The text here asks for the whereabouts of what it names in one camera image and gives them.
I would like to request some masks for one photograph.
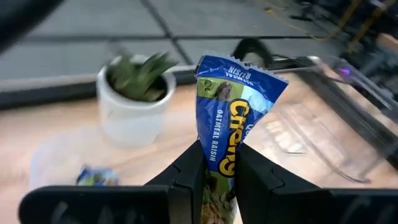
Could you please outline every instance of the gray floor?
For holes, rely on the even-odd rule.
[[[112,57],[106,47],[108,38],[120,38],[135,54],[170,52],[181,64],[196,63],[206,50],[230,53],[243,35],[261,36],[278,54],[317,55],[326,62],[331,59],[329,55],[342,50],[336,43],[295,39],[307,35],[286,22],[317,36],[327,36],[326,30],[333,27],[290,20],[289,14],[298,14],[299,8],[293,0],[285,0],[288,11],[275,9],[277,17],[266,14],[264,7],[280,5],[280,1],[273,0],[272,5],[254,1],[66,0],[0,56],[0,79],[96,73]],[[274,39],[282,36],[290,38]],[[184,60],[181,51],[188,60]]]

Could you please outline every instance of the granola bar wrapper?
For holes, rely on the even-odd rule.
[[[201,223],[230,224],[237,206],[235,153],[288,83],[235,58],[215,55],[201,58],[197,80],[197,130],[208,164]]]

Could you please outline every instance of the floor tile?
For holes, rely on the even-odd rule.
[[[138,0],[67,0],[30,35],[164,35]]]
[[[123,42],[134,54],[170,52],[182,61],[167,40]],[[113,57],[104,42],[73,44],[19,44],[0,56],[0,80],[57,77],[97,73]]]
[[[311,22],[289,19],[293,12],[267,14],[264,4],[255,0],[146,1],[156,7],[175,35],[327,35]]]

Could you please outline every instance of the purple light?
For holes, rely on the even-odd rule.
[[[348,70],[347,68],[340,69],[340,71],[342,71],[344,75],[349,75],[351,73],[351,71]]]

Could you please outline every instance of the yellow cable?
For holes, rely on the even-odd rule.
[[[338,27],[337,27],[328,37],[324,37],[324,38],[315,37],[314,35],[312,35],[312,34],[309,33],[308,31],[306,31],[305,29],[299,28],[299,27],[297,27],[297,26],[294,26],[294,25],[288,23],[285,19],[283,19],[283,18],[281,18],[280,16],[278,16],[272,9],[271,9],[271,10],[268,10],[267,13],[268,13],[268,14],[274,15],[274,17],[275,17],[277,20],[283,22],[285,25],[287,25],[287,26],[289,26],[289,27],[291,27],[291,28],[293,28],[293,29],[296,29],[296,30],[299,30],[299,31],[301,31],[301,32],[306,33],[309,37],[311,37],[311,38],[314,39],[314,40],[317,40],[317,41],[326,41],[326,40],[329,40],[329,39],[333,38],[335,35],[337,35],[337,34],[339,34],[339,33],[341,32],[342,28],[343,28],[343,27],[346,25],[346,23],[349,21],[349,19],[350,19],[351,16],[353,15],[355,9],[359,6],[359,4],[361,4],[361,2],[362,2],[362,0],[355,0],[355,1],[353,1],[353,2],[349,5],[349,8],[348,8],[348,9],[346,10],[346,12],[344,13],[343,17],[340,19],[340,21],[339,21],[339,23],[338,23]]]
[[[349,43],[347,48],[347,53],[351,54],[353,52],[354,47],[359,43],[362,37],[366,34],[371,25],[374,24],[376,19],[381,16],[381,14],[388,9],[392,4],[395,3],[395,0],[386,0],[384,4],[385,7],[377,7],[377,9],[373,10],[372,17],[368,19],[360,28],[360,30],[356,33],[354,39]]]

